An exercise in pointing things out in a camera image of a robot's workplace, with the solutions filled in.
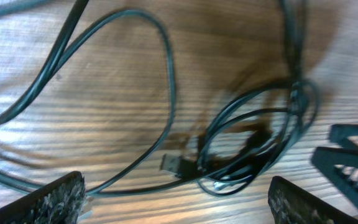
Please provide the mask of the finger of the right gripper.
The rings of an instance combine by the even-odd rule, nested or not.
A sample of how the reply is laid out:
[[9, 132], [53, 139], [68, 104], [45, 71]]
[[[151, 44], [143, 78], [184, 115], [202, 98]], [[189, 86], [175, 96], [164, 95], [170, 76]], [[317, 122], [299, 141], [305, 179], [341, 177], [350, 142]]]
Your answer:
[[358, 124], [334, 124], [330, 127], [328, 140], [344, 149], [358, 149], [349, 138], [358, 136]]
[[358, 151], [317, 147], [311, 163], [358, 209]]

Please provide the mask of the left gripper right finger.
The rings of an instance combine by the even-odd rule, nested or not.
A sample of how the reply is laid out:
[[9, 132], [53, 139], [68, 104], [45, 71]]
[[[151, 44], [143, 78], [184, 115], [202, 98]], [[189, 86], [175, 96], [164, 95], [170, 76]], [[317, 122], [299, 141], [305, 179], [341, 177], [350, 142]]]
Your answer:
[[358, 224], [358, 219], [280, 176], [271, 181], [268, 204], [275, 224]]

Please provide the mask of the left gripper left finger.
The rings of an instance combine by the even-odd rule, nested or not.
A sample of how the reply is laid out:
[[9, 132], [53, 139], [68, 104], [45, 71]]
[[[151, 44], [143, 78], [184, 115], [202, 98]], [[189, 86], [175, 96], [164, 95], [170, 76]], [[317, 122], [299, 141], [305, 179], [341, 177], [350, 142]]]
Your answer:
[[0, 208], [0, 223], [76, 223], [85, 203], [85, 180], [73, 171]]

